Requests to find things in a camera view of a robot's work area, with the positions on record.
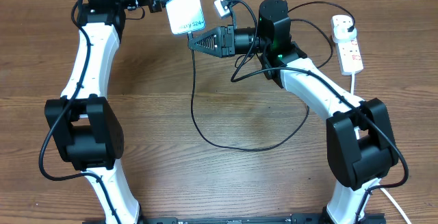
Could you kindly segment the blue Galaxy smartphone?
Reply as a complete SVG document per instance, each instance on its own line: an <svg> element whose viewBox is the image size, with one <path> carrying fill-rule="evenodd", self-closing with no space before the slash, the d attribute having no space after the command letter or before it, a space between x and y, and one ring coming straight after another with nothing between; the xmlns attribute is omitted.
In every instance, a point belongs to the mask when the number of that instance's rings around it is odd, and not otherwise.
<svg viewBox="0 0 438 224"><path fill-rule="evenodd" d="M205 28L201 0L170 0L166 3L166 11L171 32L175 35Z"/></svg>

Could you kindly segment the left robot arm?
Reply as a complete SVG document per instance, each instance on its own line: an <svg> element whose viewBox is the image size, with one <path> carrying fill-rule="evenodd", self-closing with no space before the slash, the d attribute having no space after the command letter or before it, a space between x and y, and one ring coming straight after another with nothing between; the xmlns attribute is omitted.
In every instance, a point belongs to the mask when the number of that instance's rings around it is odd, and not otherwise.
<svg viewBox="0 0 438 224"><path fill-rule="evenodd" d="M60 98L44 107L49 132L38 166L51 181L85 177L105 213L103 223L144 223L125 177L123 129L107 100L114 56L127 10L159 12L170 0L77 0L70 17L79 30L73 71Z"/></svg>

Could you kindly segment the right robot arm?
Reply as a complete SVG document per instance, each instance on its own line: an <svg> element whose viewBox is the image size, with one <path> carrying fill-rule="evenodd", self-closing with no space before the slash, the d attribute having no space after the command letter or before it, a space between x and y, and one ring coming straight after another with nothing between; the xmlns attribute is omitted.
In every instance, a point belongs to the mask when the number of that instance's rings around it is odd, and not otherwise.
<svg viewBox="0 0 438 224"><path fill-rule="evenodd" d="M217 58L257 56L266 78L299 97L326 125L328 165L336 185L318 223L384 223L368 214L372 193L384 188L391 167L404 164L385 104L366 101L325 76L292 40L292 18L284 0L265 0L252 13L253 27L216 27L188 38L192 52Z"/></svg>

